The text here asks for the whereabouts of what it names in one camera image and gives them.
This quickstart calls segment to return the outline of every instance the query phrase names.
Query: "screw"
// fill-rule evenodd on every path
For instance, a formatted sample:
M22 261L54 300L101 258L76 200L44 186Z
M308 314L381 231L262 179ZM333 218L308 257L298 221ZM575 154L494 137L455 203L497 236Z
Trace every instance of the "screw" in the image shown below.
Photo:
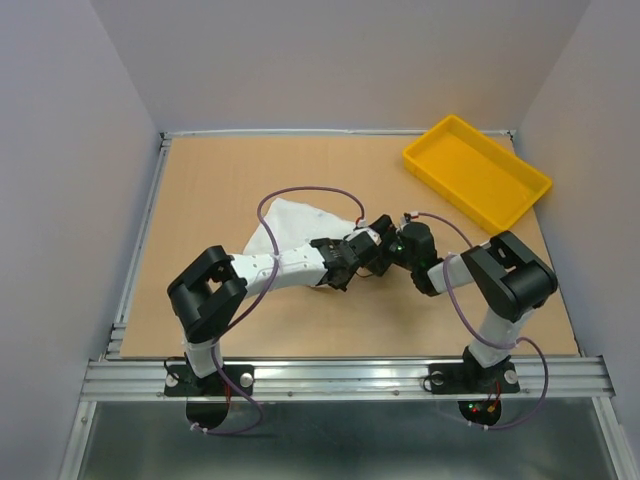
M515 370L507 370L504 372L504 379L509 385L515 385L518 383L518 374Z
M433 383L435 386L439 387L441 385L444 385L444 375L442 374L442 372L433 372L430 377L431 383Z
M253 385L253 377L249 372L245 372L242 375L240 375L240 385L244 388L247 388Z
M171 375L167 375L167 377L164 379L164 384L169 388L173 388L178 384L178 381Z

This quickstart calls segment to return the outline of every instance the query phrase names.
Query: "white cloth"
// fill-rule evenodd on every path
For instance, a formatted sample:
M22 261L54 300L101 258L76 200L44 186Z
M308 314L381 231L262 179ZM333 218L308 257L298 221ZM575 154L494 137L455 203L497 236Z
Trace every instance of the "white cloth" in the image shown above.
M265 220L276 237L280 251L301 247L314 238L344 238L355 228L354 222L343 220L332 213L276 198L265 215ZM244 247L243 255L271 253L273 247L262 224Z

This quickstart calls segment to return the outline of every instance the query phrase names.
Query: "plastic tray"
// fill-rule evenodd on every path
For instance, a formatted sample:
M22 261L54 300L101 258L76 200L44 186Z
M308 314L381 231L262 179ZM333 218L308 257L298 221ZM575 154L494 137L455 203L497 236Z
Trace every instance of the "plastic tray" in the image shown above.
M551 179L449 115L405 148L404 165L492 235L508 230Z

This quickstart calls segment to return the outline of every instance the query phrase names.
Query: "cardboard surface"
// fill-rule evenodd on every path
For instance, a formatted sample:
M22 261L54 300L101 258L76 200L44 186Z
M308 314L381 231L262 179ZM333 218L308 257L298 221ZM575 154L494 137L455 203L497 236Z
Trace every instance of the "cardboard surface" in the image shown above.
M474 243L489 235L402 165L402 149L415 137L209 137L171 144L142 258L121 348L123 357L182 355L181 327L166 294L169 283L205 248L242 252L258 225L256 206L268 193L289 186L326 185L349 190L367 208L399 219L424 210L453 221ZM495 137L511 149L506 137ZM343 218L357 206L341 195L290 193ZM460 252L464 242L448 226L427 222L440 255ZM512 229L549 261L530 210ZM456 291L463 310L479 326L486 303L477 287ZM241 306L244 309L253 298ZM547 354L577 354L562 297L553 295L523 334ZM460 355L470 341L447 295L430 298L409 273L392 267L382 278L354 278L346 293L308 287L270 292L259 307L222 339L225 356ZM515 354L534 353L528 347Z

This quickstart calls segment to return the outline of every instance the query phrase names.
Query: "gray wall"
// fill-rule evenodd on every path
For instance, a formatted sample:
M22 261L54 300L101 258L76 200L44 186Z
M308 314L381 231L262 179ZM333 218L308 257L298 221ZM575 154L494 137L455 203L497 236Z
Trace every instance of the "gray wall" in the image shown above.
M515 128L589 0L92 0L163 131Z
M0 15L0 477L55 478L157 135L86 0Z
M550 174L538 213L573 326L604 354L640 458L640 2L594 0L517 135Z

